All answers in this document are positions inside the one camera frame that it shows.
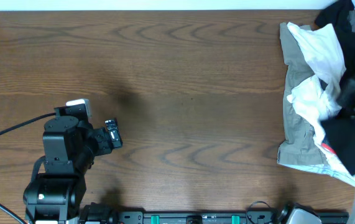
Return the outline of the black polo shirt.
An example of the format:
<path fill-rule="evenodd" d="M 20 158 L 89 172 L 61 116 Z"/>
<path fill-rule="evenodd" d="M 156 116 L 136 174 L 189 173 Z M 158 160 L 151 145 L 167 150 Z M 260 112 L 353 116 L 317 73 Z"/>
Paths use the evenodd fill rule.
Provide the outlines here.
<path fill-rule="evenodd" d="M 355 175 L 355 120 L 329 119 L 321 122 L 330 147 L 351 175 Z"/>

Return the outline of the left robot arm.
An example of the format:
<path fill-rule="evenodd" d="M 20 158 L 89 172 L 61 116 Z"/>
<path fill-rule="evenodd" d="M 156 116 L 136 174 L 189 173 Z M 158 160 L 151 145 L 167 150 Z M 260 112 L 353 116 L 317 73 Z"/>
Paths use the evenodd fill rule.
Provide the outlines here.
<path fill-rule="evenodd" d="M 85 174 L 97 156 L 122 147 L 118 122 L 95 129 L 86 119 L 58 116 L 44 125 L 45 155 L 37 160 L 23 194 L 29 223 L 66 223 L 79 214 Z"/>

